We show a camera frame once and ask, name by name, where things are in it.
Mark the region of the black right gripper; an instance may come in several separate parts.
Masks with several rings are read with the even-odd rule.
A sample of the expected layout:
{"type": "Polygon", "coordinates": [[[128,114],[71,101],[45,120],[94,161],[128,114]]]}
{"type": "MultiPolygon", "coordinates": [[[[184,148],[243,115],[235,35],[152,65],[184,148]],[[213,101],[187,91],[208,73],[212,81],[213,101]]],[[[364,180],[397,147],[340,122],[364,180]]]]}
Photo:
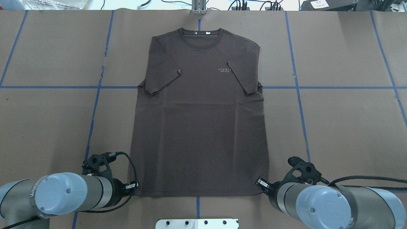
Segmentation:
{"type": "Polygon", "coordinates": [[[283,184],[282,181],[276,181],[271,184],[265,178],[259,176],[255,184],[262,190],[266,190],[266,195],[268,196],[269,202],[271,204],[277,204],[277,194],[281,185],[283,184]]]}

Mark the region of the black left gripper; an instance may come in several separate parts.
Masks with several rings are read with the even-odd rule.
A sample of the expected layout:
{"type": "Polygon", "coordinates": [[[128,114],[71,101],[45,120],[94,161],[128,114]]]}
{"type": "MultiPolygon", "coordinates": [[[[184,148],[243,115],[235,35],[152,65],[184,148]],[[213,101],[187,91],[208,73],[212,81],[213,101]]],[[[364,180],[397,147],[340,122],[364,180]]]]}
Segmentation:
{"type": "Polygon", "coordinates": [[[128,197],[130,195],[130,190],[135,191],[141,188],[139,181],[131,181],[129,184],[124,184],[119,179],[114,178],[113,182],[113,204],[118,204],[122,200],[122,198],[128,197]]]}

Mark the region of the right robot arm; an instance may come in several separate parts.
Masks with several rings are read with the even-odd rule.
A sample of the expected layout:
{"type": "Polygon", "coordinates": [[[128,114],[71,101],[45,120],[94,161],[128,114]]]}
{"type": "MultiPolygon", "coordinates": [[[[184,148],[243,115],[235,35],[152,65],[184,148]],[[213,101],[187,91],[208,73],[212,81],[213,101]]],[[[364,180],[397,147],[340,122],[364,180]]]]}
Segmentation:
{"type": "Polygon", "coordinates": [[[259,177],[255,184],[278,211],[311,229],[401,229],[406,208],[392,192],[373,187],[323,186],[259,177]]]}

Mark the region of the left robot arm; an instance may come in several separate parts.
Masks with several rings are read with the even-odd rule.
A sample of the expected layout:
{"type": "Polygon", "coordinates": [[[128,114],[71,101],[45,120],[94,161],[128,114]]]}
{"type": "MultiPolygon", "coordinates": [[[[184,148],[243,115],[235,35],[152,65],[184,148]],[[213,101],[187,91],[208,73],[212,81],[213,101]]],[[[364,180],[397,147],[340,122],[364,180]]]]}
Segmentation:
{"type": "Polygon", "coordinates": [[[5,229],[48,229],[51,217],[117,210],[139,188],[138,181],[70,172],[22,179],[1,186],[1,219],[5,229]]]}

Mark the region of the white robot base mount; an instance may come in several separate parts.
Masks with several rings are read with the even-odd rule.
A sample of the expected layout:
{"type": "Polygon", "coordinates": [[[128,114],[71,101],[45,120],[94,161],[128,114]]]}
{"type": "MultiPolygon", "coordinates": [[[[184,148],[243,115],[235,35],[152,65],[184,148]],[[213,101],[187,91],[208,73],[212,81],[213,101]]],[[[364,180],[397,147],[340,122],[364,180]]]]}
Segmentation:
{"type": "Polygon", "coordinates": [[[239,229],[238,219],[161,219],[156,229],[239,229]]]}

